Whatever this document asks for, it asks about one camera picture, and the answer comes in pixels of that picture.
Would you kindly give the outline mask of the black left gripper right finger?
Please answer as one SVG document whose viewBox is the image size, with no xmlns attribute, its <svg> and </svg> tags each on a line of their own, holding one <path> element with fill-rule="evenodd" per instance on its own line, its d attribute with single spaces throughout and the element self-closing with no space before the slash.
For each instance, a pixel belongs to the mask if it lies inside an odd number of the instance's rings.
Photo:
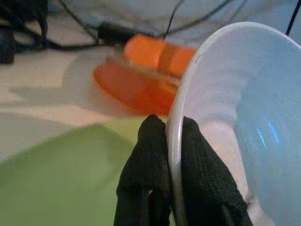
<svg viewBox="0 0 301 226">
<path fill-rule="evenodd" d="M 184 117 L 182 126 L 182 189 L 190 226 L 251 226 L 247 204 L 228 167 Z"/>
</svg>

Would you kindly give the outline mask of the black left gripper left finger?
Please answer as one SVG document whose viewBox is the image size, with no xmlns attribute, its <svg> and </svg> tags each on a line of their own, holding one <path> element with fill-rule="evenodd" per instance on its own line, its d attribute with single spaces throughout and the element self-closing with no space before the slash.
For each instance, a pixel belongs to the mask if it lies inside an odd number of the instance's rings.
<svg viewBox="0 0 301 226">
<path fill-rule="evenodd" d="M 120 175 L 115 226 L 168 226 L 171 182 L 165 123 L 149 115 Z"/>
</svg>

